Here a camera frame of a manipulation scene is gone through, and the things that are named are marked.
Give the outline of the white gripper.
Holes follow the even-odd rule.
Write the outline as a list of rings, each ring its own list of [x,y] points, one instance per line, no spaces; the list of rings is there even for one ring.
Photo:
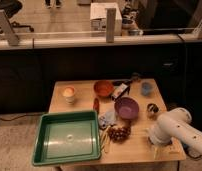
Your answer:
[[[166,147],[172,144],[172,140],[170,138],[162,139],[158,137],[156,134],[150,134],[149,140],[156,147]]]

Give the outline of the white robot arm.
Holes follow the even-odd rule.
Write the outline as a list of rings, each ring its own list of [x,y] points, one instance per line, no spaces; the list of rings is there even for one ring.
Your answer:
[[[202,155],[202,132],[192,127],[191,121],[191,114],[185,108],[167,111],[148,129],[149,140],[154,145],[166,146],[174,137]]]

